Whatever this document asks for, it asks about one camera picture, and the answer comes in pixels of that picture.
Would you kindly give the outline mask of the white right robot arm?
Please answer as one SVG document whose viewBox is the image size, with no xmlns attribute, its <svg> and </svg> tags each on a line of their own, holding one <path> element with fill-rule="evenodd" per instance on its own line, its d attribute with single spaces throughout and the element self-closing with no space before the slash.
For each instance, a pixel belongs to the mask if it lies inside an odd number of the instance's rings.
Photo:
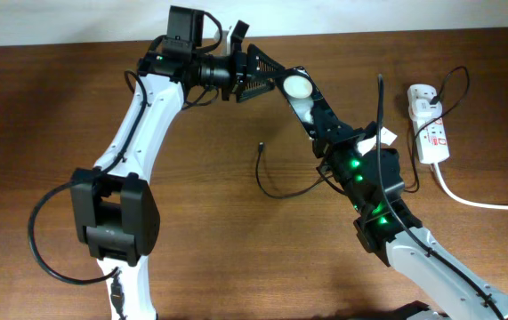
<svg viewBox="0 0 508 320">
<path fill-rule="evenodd" d="M 441 247 L 405 204 L 398 152 L 359 151 L 360 142 L 378 141 L 379 132 L 376 124 L 365 129 L 324 124 L 310 130 L 313 152 L 321 161 L 318 171 L 332 173 L 332 187 L 357 211 L 354 227 L 364 249 L 411 280 L 440 308 L 416 312 L 414 319 L 508 319 L 508 294 Z"/>
</svg>

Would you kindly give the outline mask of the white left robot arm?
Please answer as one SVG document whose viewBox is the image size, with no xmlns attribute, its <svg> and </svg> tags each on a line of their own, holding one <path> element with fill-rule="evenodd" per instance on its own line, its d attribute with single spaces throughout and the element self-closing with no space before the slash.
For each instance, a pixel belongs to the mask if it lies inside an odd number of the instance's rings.
<svg viewBox="0 0 508 320">
<path fill-rule="evenodd" d="M 166 34 L 137 63 L 131 105 L 116 136 L 92 169 L 77 169 L 70 194 L 80 243 L 104 274 L 114 319 L 156 319 L 149 288 L 149 256 L 160 215 L 150 191 L 154 163 L 176 115 L 191 107 L 201 86 L 238 102 L 273 89 L 282 66 L 254 45 L 242 51 L 248 26 L 202 44 L 205 11 L 173 6 Z"/>
</svg>

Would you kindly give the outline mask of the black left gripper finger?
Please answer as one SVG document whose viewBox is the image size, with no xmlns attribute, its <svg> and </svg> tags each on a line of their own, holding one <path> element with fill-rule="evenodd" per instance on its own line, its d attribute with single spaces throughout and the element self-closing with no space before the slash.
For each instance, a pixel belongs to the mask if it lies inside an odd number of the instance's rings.
<svg viewBox="0 0 508 320">
<path fill-rule="evenodd" d="M 245 102 L 247 100 L 263 95 L 264 93 L 271 92 L 274 89 L 275 84 L 271 79 L 261 82 L 251 81 L 247 84 L 240 84 L 235 92 L 236 102 Z"/>
<path fill-rule="evenodd" d="M 247 47 L 247 74 L 253 78 L 275 78 L 285 71 L 285 67 L 265 54 L 259 47 Z"/>
</svg>

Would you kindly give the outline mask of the black Galaxy smartphone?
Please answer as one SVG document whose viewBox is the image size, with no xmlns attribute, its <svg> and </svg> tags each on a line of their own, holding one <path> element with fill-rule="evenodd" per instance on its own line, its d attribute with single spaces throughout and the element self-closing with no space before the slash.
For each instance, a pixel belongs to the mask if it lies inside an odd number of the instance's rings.
<svg viewBox="0 0 508 320">
<path fill-rule="evenodd" d="M 318 124 L 321 124 L 323 119 L 336 118 L 305 68 L 286 69 L 275 82 L 312 140 L 319 137 Z"/>
</svg>

